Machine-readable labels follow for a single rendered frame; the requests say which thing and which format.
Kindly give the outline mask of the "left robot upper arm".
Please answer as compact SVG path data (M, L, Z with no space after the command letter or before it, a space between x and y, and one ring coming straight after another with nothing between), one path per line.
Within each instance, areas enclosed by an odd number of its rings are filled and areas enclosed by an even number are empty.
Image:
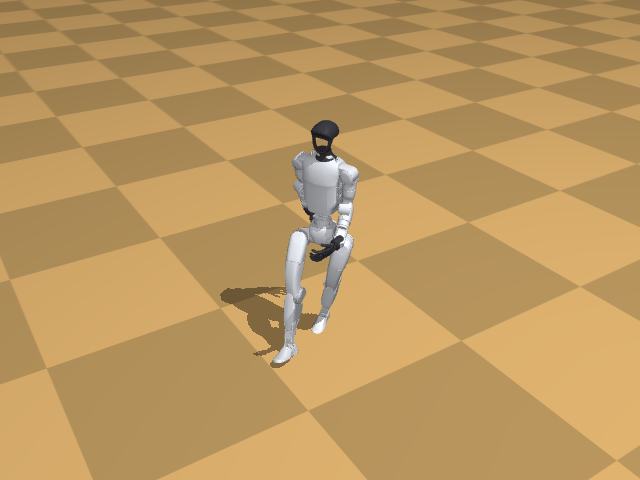
M339 166L339 176L343 182L343 201L339 202L338 213L340 215L349 215L355 197L359 171L356 167L343 163Z

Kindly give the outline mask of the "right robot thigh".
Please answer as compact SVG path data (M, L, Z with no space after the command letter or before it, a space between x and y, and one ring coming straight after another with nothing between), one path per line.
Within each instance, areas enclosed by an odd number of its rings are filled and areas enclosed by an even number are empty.
M293 295L294 303L301 303L306 295L305 288L301 286L301 277L309 243L309 227L296 229L289 239L285 259L285 285L286 293Z

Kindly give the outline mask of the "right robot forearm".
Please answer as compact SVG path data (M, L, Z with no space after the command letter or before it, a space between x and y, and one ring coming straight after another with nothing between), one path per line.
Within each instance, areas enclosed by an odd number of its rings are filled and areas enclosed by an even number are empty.
M297 180L296 180L296 181L297 181ZM307 205L306 205L306 201L305 201L304 195L299 195L299 194L298 194L298 196L300 197L302 208L307 208ZM307 208L307 209L308 209L308 208ZM303 210L304 210L304 209L303 209Z

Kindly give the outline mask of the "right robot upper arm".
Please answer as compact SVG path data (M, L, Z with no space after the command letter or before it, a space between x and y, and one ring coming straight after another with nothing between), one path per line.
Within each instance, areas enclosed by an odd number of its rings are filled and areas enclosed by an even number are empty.
M304 160L304 158L308 155L309 153L306 153L304 151L301 151L300 153L298 153L292 160L292 165L294 166L295 169L295 174L296 177L298 178L297 181L294 182L293 184L293 188L296 190L296 192L299 195L304 195L304 190L303 190L303 176L302 176L302 162Z

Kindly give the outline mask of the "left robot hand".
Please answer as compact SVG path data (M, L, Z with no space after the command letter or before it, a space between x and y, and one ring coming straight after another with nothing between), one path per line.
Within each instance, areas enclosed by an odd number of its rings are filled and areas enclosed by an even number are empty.
M323 260L325 257L328 257L329 255L331 255L335 250L339 250L340 243L343 240L344 240L343 236L338 235L337 237L331 240L330 244L320 244L320 246L325 248L321 251L315 251L314 249L312 249L312 251L317 254L309 253L310 259L315 262L319 262Z

